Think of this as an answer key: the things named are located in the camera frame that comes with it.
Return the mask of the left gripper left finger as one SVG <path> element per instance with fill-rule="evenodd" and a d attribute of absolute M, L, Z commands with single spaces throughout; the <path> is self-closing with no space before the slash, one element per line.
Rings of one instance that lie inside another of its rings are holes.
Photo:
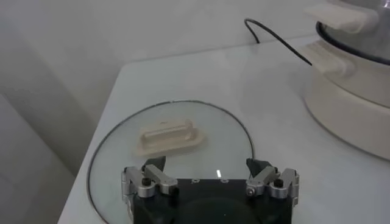
<path fill-rule="evenodd" d="M 122 201 L 128 203 L 133 195 L 140 198 L 151 198 L 157 193 L 174 195 L 179 182 L 163 172 L 165 162 L 166 157 L 160 156 L 147 159 L 141 169 L 125 167 L 121 172 Z"/>

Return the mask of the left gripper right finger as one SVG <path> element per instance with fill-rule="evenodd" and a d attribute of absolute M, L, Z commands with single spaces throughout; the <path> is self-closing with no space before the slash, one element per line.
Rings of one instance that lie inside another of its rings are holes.
<path fill-rule="evenodd" d="M 286 168 L 280 172 L 267 161 L 246 159 L 250 177 L 246 180 L 246 195 L 259 197 L 267 193 L 271 198 L 292 200 L 292 205 L 299 203 L 299 173 Z"/>

